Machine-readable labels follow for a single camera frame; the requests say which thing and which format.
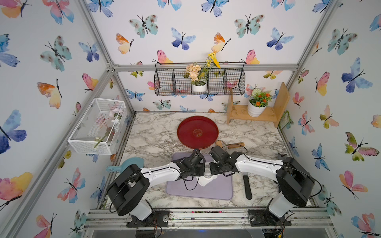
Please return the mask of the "lavender silicone mat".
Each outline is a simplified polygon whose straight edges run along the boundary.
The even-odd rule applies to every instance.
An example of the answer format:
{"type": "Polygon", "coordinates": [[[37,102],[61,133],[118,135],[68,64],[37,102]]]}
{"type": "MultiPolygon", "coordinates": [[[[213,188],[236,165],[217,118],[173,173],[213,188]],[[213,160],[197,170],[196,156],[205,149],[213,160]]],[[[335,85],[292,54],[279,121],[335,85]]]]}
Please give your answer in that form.
{"type": "Polygon", "coordinates": [[[210,181],[205,186],[197,183],[197,177],[188,177],[186,180],[187,181],[183,181],[180,179],[167,182],[167,194],[220,200],[230,200],[233,198],[232,176],[225,177],[224,175],[218,175],[216,179],[210,181]]]}

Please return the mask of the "white dough piece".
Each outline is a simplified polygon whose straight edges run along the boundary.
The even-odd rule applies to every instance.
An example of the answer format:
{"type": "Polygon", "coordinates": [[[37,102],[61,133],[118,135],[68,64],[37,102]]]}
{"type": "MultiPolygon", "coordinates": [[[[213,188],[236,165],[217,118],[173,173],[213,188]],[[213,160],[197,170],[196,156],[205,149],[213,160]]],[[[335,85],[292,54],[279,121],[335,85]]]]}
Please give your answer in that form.
{"type": "Polygon", "coordinates": [[[212,182],[213,180],[216,180],[218,178],[218,175],[213,175],[213,176],[210,176],[210,177],[199,177],[199,180],[198,180],[198,184],[205,187],[207,186],[210,182],[212,182]]]}

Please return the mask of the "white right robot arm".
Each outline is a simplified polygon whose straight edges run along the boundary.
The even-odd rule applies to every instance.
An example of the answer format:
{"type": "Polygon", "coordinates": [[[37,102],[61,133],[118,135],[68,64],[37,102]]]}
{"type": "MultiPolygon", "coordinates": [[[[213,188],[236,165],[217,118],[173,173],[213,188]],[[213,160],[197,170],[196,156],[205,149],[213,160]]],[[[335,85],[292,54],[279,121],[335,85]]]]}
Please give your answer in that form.
{"type": "Polygon", "coordinates": [[[209,164],[212,175],[254,174],[277,182],[279,194],[267,206],[264,217],[280,220],[291,208],[305,207],[310,199],[314,179],[296,159],[278,155],[278,160],[250,157],[241,152],[228,153],[215,146],[209,155],[214,159],[209,164]]]}

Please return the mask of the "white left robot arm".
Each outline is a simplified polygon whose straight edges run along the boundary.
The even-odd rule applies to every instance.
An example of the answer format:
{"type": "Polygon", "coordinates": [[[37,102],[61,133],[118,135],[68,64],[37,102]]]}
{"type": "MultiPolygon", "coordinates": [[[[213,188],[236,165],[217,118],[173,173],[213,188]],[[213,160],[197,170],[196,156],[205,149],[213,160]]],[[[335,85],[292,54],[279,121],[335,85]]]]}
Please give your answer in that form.
{"type": "Polygon", "coordinates": [[[131,164],[108,185],[106,194],[118,216],[133,214],[136,211],[135,216],[143,221],[153,213],[149,203],[142,200],[149,188],[169,181],[186,181],[188,177],[203,177],[205,165],[205,157],[198,149],[194,149],[187,157],[152,169],[131,164]]]}

